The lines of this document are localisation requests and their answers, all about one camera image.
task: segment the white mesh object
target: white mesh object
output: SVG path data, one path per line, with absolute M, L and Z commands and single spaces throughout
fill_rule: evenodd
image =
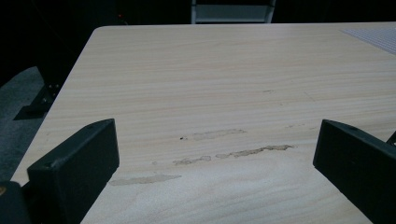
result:
M 342 32 L 396 55 L 396 27 L 345 29 Z

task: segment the light wood surface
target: light wood surface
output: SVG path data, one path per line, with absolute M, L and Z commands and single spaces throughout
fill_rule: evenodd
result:
M 395 131 L 395 56 L 340 31 L 395 26 L 100 28 L 13 180 L 114 118 L 120 168 L 85 223 L 369 222 L 312 160 L 322 119 Z

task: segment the table top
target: table top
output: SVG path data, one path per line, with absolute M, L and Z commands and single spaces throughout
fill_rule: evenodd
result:
M 323 119 L 396 129 L 396 58 L 342 29 L 396 23 L 99 28 L 13 180 L 116 121 L 120 168 L 85 223 L 362 223 L 312 165 Z

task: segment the gray floor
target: gray floor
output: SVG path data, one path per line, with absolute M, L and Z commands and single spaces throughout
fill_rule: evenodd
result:
M 17 74 L 0 88 L 0 181 L 9 180 L 43 119 L 13 120 L 44 86 L 36 67 Z

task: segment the wooden table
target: wooden table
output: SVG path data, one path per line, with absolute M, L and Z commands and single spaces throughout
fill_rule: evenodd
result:
M 369 222 L 312 160 L 322 119 L 395 131 L 395 56 L 340 31 L 395 25 L 100 28 L 13 180 L 114 118 L 120 168 L 86 223 Z

